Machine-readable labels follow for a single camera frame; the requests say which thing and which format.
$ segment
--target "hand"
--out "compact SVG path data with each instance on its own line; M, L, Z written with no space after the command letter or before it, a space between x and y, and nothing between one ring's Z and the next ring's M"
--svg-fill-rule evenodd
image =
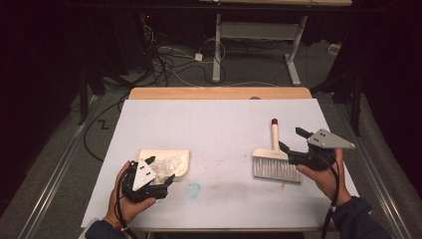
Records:
M119 225L119 226L121 226L121 225L118 222L117 216L114 213L118 179L121 177L121 175L124 173L124 171L129 167L130 167L130 162L128 161L124 165L124 167L120 170L117 178L115 179L114 189L112 190L111 196L109 197L108 212L105 216L110 222L115 223L116 225ZM155 203L155 201L156 201L155 198L150 197L150 198L146 198L145 200L143 200L139 203L133 203L133 202L129 201L126 197L122 197L120 199L121 214L122 214L122 217L123 217L122 219L127 224L129 224L137 214L139 214L139 213L143 212L144 210L148 209L150 206L152 206Z
M335 203L335 206L339 206L344 202L347 202L351 199L350 193L345 188L344 182L344 165L343 165L343 156L342 150L340 148L335 150L335 160L338 164L339 169L339 192L338 192L338 200ZM334 170L337 172L337 166L335 163L332 165ZM324 171L313 171L312 169L304 166L304 165L297 165L296 169L303 173L308 178L312 179L316 186L327 196L330 200L334 198L335 194L335 177L332 174L330 169Z

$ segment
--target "white paper sheet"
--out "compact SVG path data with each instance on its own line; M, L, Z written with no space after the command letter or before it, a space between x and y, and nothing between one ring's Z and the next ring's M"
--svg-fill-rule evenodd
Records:
M137 229L320 228L329 200L315 183L252 176L252 152L271 149L271 119L291 150L307 151L295 133L328 129L317 100L133 100L124 103L82 227L106 215L115 177L144 149L188 149L189 170L165 199L138 215ZM357 195L346 171L346 185Z

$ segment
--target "desk leg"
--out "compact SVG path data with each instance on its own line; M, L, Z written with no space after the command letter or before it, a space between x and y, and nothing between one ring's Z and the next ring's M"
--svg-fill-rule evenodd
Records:
M288 65L289 73L291 75L292 83L294 86L300 86L301 81L299 80L298 71L296 70L294 59L296 52L298 51L299 44L301 43L302 34L304 33L305 24L308 16L303 16L301 23L296 31L295 40L293 42L293 49L290 54L285 54L286 64Z
M220 40L221 40L221 14L217 14L217 21L215 24L215 55L214 55L214 64L212 70L212 82L220 82L220 68L221 68L221 55L220 55Z

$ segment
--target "blue stain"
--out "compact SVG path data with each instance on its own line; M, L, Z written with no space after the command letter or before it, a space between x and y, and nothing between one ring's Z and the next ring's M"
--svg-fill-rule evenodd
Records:
M190 199L195 199L198 197L200 191L201 186L198 183L189 183L186 187L186 196Z

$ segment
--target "person's left hand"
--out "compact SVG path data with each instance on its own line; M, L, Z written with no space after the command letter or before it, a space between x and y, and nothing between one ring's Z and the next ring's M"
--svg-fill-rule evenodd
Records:
M117 191L117 185L118 185L118 179L121 177L121 175L124 173L124 171L130 167L130 161L128 161L124 167L120 170L120 172L117 175L117 178L115 179L115 184L114 184L114 189L111 192L111 196L109 197L109 203L108 203L108 212L105 216L105 218L107 220L109 220L110 222L121 226L117 216L114 213L114 207L115 207L115 203L116 203L116 191ZM122 214L122 219L126 222L126 224L129 224L134 217L143 212L144 210L148 209L150 206L152 206L155 203L156 199L153 197L150 198L146 198L145 200L139 202L139 203L133 203L131 201L129 201L126 197L122 197L120 199L120 208L121 208L121 214Z

